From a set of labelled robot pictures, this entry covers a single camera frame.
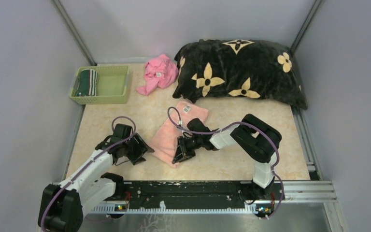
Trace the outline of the light salmon pink towel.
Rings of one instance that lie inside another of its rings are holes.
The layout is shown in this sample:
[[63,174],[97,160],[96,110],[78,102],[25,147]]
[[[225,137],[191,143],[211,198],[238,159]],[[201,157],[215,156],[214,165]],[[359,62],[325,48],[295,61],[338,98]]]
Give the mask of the light salmon pink towel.
[[[175,123],[182,122],[186,125],[195,118],[204,122],[209,115],[209,110],[199,107],[187,101],[179,101],[174,110],[170,110],[170,116]],[[177,168],[180,164],[173,164],[172,160],[177,149],[177,137],[182,135],[182,131],[169,120],[162,124],[151,139],[151,147],[154,149],[153,155],[160,161],[172,168]]]

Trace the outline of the green white striped towel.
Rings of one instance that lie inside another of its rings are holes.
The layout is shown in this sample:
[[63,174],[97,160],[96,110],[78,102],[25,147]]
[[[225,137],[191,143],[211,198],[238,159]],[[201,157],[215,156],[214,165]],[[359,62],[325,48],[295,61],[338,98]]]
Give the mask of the green white striped towel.
[[83,69],[78,75],[76,97],[97,96],[99,73],[94,69]]

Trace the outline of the black blanket with beige flowers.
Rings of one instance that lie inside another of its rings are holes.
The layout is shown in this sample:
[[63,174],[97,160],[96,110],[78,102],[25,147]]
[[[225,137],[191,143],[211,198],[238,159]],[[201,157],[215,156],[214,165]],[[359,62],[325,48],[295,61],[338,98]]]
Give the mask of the black blanket with beige flowers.
[[265,40],[203,40],[187,43],[175,56],[179,74],[172,96],[273,99],[306,110],[289,47]]

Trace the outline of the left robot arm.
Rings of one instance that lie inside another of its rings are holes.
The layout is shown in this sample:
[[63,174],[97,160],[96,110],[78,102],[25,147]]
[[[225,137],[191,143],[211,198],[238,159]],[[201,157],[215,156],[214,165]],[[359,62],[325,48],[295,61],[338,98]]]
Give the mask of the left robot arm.
[[123,177],[108,169],[123,157],[139,164],[145,161],[145,153],[153,152],[135,126],[117,124],[71,176],[44,188],[38,226],[43,232],[78,231],[86,215],[102,201],[128,196]]

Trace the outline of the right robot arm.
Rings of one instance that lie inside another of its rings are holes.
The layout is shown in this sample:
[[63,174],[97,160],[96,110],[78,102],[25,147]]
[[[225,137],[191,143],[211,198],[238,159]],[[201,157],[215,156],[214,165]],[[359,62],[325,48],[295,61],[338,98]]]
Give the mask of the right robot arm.
[[275,180],[274,167],[279,160],[278,148],[282,135],[272,126],[252,114],[242,121],[231,123],[222,129],[210,130],[199,118],[188,122],[186,128],[177,126],[183,134],[177,137],[177,147],[172,163],[180,163],[195,157],[195,151],[204,148],[218,151],[239,145],[254,160],[253,194],[266,199]]

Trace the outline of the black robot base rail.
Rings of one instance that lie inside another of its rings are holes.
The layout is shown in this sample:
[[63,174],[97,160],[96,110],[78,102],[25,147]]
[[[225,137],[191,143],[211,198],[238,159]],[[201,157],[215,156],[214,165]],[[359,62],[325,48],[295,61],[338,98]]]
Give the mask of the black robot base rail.
[[270,215],[285,199],[276,181],[261,189],[252,181],[124,181],[122,192],[101,202],[94,214]]

